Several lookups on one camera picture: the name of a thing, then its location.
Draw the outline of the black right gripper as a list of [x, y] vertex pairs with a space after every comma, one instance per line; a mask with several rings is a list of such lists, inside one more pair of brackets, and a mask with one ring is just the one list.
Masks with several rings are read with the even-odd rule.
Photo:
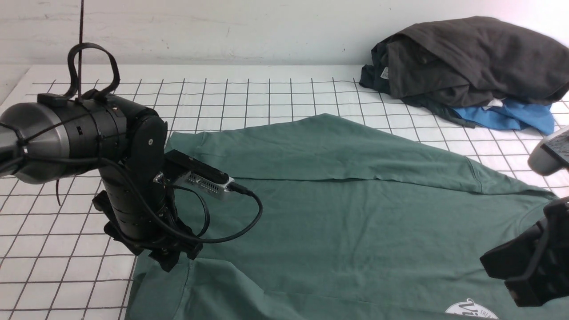
[[543, 215], [480, 257], [488, 276], [504, 281], [518, 307], [541, 307], [569, 295], [568, 198], [550, 202]]

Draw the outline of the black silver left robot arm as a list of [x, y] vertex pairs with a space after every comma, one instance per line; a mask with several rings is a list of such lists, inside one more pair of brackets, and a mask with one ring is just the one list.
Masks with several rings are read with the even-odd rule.
[[104, 231], [169, 272], [181, 253], [195, 259], [203, 245], [178, 217], [168, 185], [179, 172], [167, 161], [167, 123], [156, 111], [116, 95], [77, 102], [40, 94], [1, 115], [1, 176], [46, 184], [97, 170], [103, 191], [93, 207]]

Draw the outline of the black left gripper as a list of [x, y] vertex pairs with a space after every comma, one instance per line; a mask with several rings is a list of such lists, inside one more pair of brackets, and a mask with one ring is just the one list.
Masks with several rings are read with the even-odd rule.
[[143, 199], [140, 200], [128, 186], [124, 177], [111, 167], [100, 168], [105, 190], [94, 199], [94, 208], [108, 218], [104, 231], [112, 239], [126, 246], [134, 255], [149, 251], [148, 256], [156, 261], [165, 272], [170, 272], [179, 262], [180, 256], [195, 259], [203, 249], [201, 243], [185, 241], [163, 231], [148, 216], [144, 209], [146, 203], [153, 213], [170, 227], [189, 236], [192, 229], [179, 218], [175, 193], [170, 198], [165, 194], [165, 186], [153, 181], [134, 184]]

